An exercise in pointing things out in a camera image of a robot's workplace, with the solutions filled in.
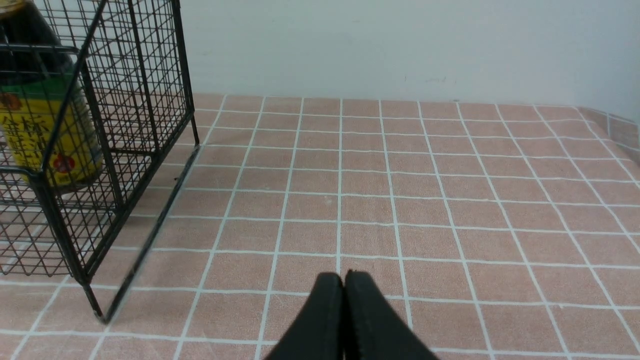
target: bottle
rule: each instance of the bottle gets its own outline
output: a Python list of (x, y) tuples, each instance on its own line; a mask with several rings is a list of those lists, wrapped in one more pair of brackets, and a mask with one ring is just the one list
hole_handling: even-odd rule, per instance
[[(0, 42), (60, 45), (31, 0), (0, 0)], [(71, 83), (73, 68), (67, 53), (0, 49), (0, 125), (16, 165), (40, 169), (62, 100), (74, 87), (46, 170), (47, 181), (59, 193), (91, 184), (102, 170), (90, 112), (80, 87)]]

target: red logo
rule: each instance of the red logo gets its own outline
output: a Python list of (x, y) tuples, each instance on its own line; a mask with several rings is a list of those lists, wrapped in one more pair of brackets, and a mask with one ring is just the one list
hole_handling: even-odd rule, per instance
[(58, 157), (53, 161), (53, 167), (57, 172), (66, 174), (76, 167), (76, 161), (68, 156), (58, 154)]
[(15, 94), (4, 92), (0, 94), (0, 106), (7, 110), (20, 110), (22, 104)]

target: yellow bottle label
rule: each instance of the yellow bottle label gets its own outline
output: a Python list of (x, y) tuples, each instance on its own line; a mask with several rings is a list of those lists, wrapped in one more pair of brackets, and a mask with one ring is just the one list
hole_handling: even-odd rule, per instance
[[(102, 168), (102, 153), (84, 101), (79, 98), (75, 103), (67, 108), (49, 159), (47, 179), (55, 187), (91, 181)], [(34, 171), (40, 168), (60, 105), (58, 100), (0, 94), (1, 124), (16, 165)]]

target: metal wire frame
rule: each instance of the metal wire frame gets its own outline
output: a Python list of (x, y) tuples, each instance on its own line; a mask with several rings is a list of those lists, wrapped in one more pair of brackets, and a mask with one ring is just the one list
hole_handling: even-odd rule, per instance
[[(61, 45), (0, 45), (0, 51), (49, 51), (76, 58), (39, 169), (14, 165), (0, 151), (0, 269), (3, 274), (70, 274), (96, 317), (108, 323), (139, 270), (200, 148), (179, 0), (45, 0), (44, 16)], [(104, 168), (88, 186), (51, 184), (50, 158), (70, 131), (65, 113), (89, 111)], [(194, 149), (157, 222), (105, 309), (93, 276), (178, 137), (191, 124)]]

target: white wall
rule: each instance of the white wall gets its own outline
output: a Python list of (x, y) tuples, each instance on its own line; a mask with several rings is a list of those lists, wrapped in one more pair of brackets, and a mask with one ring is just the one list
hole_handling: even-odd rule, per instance
[(639, 0), (182, 0), (197, 92), (574, 104), (640, 119)]

